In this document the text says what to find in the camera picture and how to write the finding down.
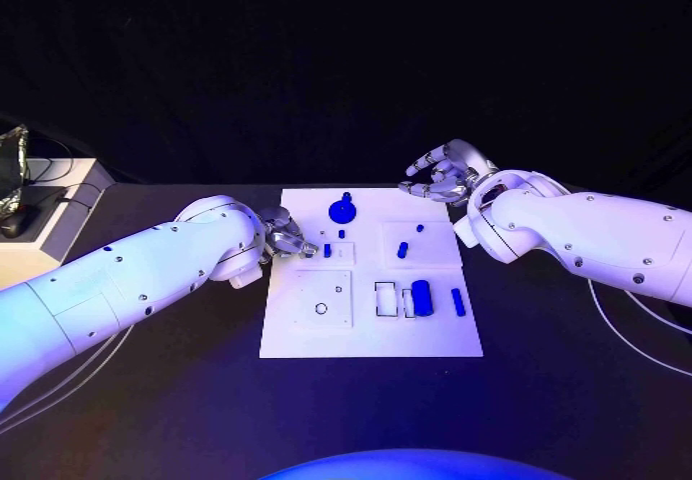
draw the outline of robotic hand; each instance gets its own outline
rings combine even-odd
[[[286,208],[257,215],[221,195],[0,291],[0,411],[41,375],[207,280],[243,288],[271,257],[316,252]]]
[[[408,167],[433,166],[434,183],[400,189],[468,204],[455,231],[505,263],[547,251],[574,274],[633,293],[692,306],[692,213],[643,200],[567,188],[537,172],[499,171],[463,140]]]

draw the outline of dark table surface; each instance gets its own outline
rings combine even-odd
[[[119,184],[70,259],[215,194],[259,209],[282,187]],[[269,270],[243,290],[210,282],[135,327],[84,388],[0,437],[0,477],[244,479],[341,453],[437,448],[583,479],[691,478],[692,378],[628,347],[586,280],[548,254],[511,265],[481,247],[462,255],[483,358],[260,359]],[[597,292],[628,338],[692,369],[685,335],[622,292]]]

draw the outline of white board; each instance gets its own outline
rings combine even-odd
[[[358,213],[351,223],[339,225],[328,211],[345,191]],[[380,188],[284,189],[282,205],[321,251],[312,259],[274,259],[260,357],[482,357],[446,205]],[[416,230],[419,224],[423,232]],[[397,256],[403,241],[410,245],[404,259]],[[404,290],[416,280],[430,282],[434,314],[407,318]],[[377,282],[395,284],[397,316],[378,316]],[[463,317],[456,313],[453,288],[462,291]],[[381,290],[381,301],[391,310],[391,287]]]

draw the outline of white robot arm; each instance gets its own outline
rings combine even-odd
[[[256,215],[231,197],[113,242],[0,291],[0,411],[34,380],[168,307],[207,280],[244,287],[274,255],[316,253],[282,207]]]
[[[498,171],[473,146],[453,140],[407,170],[429,165],[432,185],[403,182],[413,195],[468,203],[455,225],[505,263],[545,250],[574,274],[633,293],[692,306],[692,213],[643,200],[570,193],[537,172]]]

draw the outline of white cable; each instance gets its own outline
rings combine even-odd
[[[70,374],[68,378],[34,401],[31,401],[16,412],[12,413],[8,417],[5,417],[0,420],[0,425],[5,425],[28,408],[32,408],[42,400],[45,400],[67,384],[68,382],[80,375],[81,371],[90,366],[91,362],[97,359],[98,355],[101,352],[106,350],[106,347],[113,343],[116,340],[116,337],[119,335],[113,335],[106,343],[101,345],[101,348],[97,350],[94,355],[90,357],[90,359],[83,363],[80,368]]]
[[[688,335],[692,335],[692,330],[690,328],[681,327],[678,324],[675,324],[671,320],[667,320],[639,300],[639,298],[632,294],[632,292],[625,292],[630,298],[635,300],[635,303],[642,307],[642,310],[649,313],[649,315],[659,321],[664,322],[667,325],[678,329],[681,332],[685,332]]]
[[[606,323],[609,324],[610,329],[616,332],[616,335],[620,337],[620,340],[632,347],[632,349],[643,355],[652,362],[656,362],[662,367],[669,368],[671,370],[675,370],[677,372],[682,373],[684,375],[688,375],[688,377],[692,377],[692,373],[688,372],[687,370],[682,370],[678,367],[674,367],[668,363],[664,363],[661,360],[654,358],[648,353],[645,353],[632,343],[630,341],[623,337],[623,334],[616,330],[616,327],[613,326],[613,323],[610,323],[609,317],[606,315],[606,312],[603,311],[602,304],[599,303],[599,297],[596,296],[596,291],[594,291],[594,284],[592,283],[592,280],[589,281],[589,288],[592,290],[592,296],[594,297],[594,303],[596,303],[596,308],[599,309],[599,312],[602,313],[602,317],[606,320]]]
[[[130,335],[130,332],[133,331],[135,325],[130,326],[127,329],[126,334],[123,335],[123,338],[120,339],[119,344],[116,345],[116,348],[113,349],[111,353],[106,357],[104,361],[101,362],[101,365],[94,369],[94,371],[90,373],[90,376],[78,383],[75,388],[70,390],[65,395],[62,395],[58,400],[54,400],[44,408],[41,408],[37,412],[34,412],[28,417],[25,417],[22,420],[18,420],[15,423],[12,423],[8,427],[5,427],[0,430],[0,435],[3,433],[8,433],[9,430],[12,430],[18,425],[22,425],[28,420],[31,420],[39,413],[44,413],[52,406],[55,406],[58,403],[61,403],[78,390],[83,388],[84,384],[91,380],[94,375],[98,373],[98,371],[104,368],[106,364],[109,363],[109,360],[111,357],[116,355],[116,352],[119,351],[120,347],[123,346],[123,343],[126,342],[127,336]]]

